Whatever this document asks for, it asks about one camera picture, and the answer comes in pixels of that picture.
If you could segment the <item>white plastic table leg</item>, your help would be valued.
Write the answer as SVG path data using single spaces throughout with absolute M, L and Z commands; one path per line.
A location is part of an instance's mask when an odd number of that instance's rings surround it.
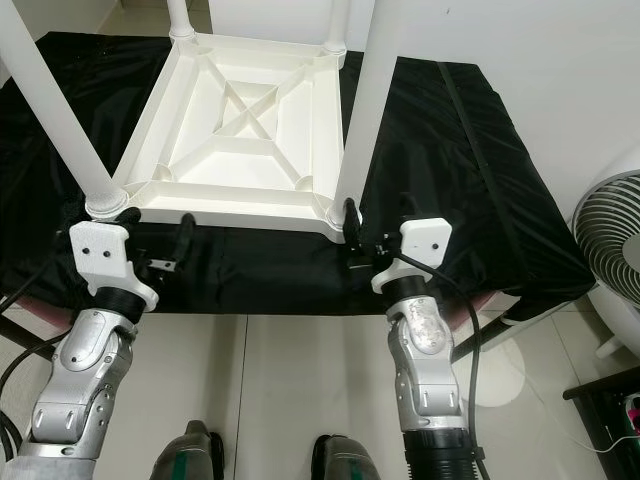
M 328 31 L 323 44 L 329 54 L 344 54 L 348 50 L 347 35 L 352 0 L 330 0 Z
M 365 180 L 396 69 L 407 5 L 408 0 L 375 0 L 372 6 L 364 59 L 344 143 L 346 150 L 330 211 L 330 218 L 337 227 L 348 223 L 344 201 L 351 198 L 358 204 L 364 195 Z
M 195 35 L 195 27 L 189 20 L 187 0 L 165 0 L 166 13 L 170 20 L 169 36 L 187 38 Z
M 84 193 L 92 219 L 114 219 L 128 195 L 116 186 L 10 0 L 0 0 L 0 59 Z

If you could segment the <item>white plastic table top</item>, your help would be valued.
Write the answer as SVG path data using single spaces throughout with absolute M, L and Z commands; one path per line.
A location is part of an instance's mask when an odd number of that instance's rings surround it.
M 320 45 L 175 37 L 114 170 L 150 223 L 296 230 L 343 241 L 329 218 L 344 125 L 340 65 Z

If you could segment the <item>black tablecloth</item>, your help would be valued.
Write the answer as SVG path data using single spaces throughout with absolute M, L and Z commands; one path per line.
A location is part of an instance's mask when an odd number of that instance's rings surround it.
M 169 54 L 169 38 L 50 32 L 37 49 L 106 168 L 114 169 Z M 79 308 L 88 292 L 61 228 L 84 196 L 13 82 L 0 92 L 1 274 L 28 300 Z M 404 200 L 452 225 L 443 273 L 538 316 L 595 285 L 588 260 L 477 65 L 399 58 L 362 197 L 364 239 L 398 227 Z M 346 248 L 291 230 L 201 227 L 160 285 L 160 314 L 372 315 L 387 308 Z

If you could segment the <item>white round stand base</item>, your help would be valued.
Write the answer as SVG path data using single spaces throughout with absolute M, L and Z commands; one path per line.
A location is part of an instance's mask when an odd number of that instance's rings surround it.
M 526 385 L 525 362 L 516 340 L 508 339 L 480 352 L 477 396 L 470 393 L 470 372 L 474 357 L 466 355 L 454 362 L 460 392 L 477 407 L 495 408 L 515 401 Z

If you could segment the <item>dark robot left foot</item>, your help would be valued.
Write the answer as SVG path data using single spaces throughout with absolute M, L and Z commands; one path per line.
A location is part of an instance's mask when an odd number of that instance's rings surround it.
M 189 420 L 183 434 L 170 440 L 156 458 L 148 480 L 224 480 L 221 436 L 201 420 Z

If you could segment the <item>dark robot foot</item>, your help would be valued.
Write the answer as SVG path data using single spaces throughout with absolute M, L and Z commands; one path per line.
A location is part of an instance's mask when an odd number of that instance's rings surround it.
M 320 435 L 314 444 L 310 480 L 381 480 L 378 468 L 357 440 Z
M 189 420 L 183 434 L 170 440 L 156 458 L 148 480 L 224 480 L 221 436 L 201 420 Z

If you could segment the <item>white round floor fan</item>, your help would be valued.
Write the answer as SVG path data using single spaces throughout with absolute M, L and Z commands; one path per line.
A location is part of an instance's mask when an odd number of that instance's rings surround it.
M 596 279 L 588 298 L 612 334 L 596 356 L 640 358 L 640 143 L 600 170 L 571 227 Z

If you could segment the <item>dark robot right foot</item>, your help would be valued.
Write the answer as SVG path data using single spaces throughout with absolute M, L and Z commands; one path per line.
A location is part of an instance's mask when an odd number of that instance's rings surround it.
M 320 435 L 314 444 L 310 480 L 381 480 L 378 468 L 357 440 Z

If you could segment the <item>black floor stand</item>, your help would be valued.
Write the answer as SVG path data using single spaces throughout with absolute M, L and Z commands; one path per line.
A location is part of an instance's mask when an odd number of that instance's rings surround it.
M 590 447 L 604 451 L 596 457 L 605 476 L 640 480 L 640 439 L 628 439 L 640 435 L 632 429 L 625 406 L 627 398 L 640 397 L 640 366 L 564 390 L 562 397 L 579 411 Z

